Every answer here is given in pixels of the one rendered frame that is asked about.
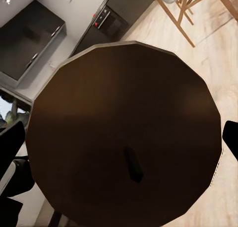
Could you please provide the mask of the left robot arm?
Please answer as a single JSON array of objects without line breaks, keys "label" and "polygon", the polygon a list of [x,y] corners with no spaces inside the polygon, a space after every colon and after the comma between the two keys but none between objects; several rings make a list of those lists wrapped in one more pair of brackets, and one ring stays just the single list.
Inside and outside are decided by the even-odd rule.
[{"label": "left robot arm", "polygon": [[10,197],[30,191],[35,184],[28,159],[15,156],[0,180],[0,227],[16,227],[22,203]]}]

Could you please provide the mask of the pillar candle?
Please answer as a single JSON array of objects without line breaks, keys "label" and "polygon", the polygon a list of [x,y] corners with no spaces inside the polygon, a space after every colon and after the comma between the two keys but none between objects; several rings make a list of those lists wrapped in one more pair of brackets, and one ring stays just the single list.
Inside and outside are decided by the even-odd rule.
[{"label": "pillar candle", "polygon": [[136,40],[62,62],[34,96],[25,132],[32,178],[81,227],[162,227],[207,190],[221,115],[174,52]]}]

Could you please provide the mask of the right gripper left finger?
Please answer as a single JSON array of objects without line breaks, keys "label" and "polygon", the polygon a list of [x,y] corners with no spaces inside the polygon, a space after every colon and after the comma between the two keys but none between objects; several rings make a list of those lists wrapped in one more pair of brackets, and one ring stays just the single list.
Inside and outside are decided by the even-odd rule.
[{"label": "right gripper left finger", "polygon": [[0,180],[25,142],[25,129],[22,121],[0,126]]}]

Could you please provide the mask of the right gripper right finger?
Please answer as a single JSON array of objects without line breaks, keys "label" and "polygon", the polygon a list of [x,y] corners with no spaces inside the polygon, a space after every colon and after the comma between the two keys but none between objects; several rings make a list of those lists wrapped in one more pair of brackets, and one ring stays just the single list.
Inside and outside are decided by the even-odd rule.
[{"label": "right gripper right finger", "polygon": [[226,121],[222,139],[229,147],[235,158],[238,160],[238,123],[232,121]]}]

